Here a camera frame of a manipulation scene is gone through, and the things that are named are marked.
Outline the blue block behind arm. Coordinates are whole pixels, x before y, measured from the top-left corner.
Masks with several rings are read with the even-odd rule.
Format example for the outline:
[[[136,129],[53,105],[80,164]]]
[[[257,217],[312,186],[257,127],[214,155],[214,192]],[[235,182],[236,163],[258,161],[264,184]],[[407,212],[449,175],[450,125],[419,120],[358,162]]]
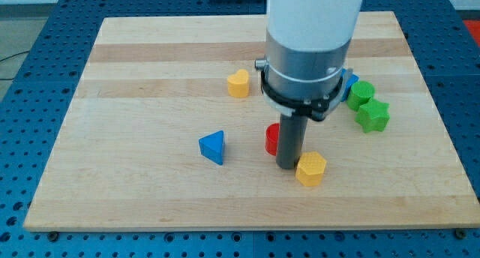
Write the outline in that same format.
[[[352,68],[348,68],[348,69],[344,68],[342,70],[341,76],[346,81],[345,90],[343,92],[343,96],[341,99],[342,102],[345,102],[350,94],[350,89],[352,85],[359,81],[359,77],[353,73]]]

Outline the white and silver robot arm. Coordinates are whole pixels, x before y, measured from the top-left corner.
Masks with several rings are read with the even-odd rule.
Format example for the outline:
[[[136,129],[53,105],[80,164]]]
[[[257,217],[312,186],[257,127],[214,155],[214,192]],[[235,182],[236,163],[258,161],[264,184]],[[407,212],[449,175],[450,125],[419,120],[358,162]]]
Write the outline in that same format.
[[[346,86],[341,73],[363,0],[267,0],[262,93],[284,116],[322,121]]]

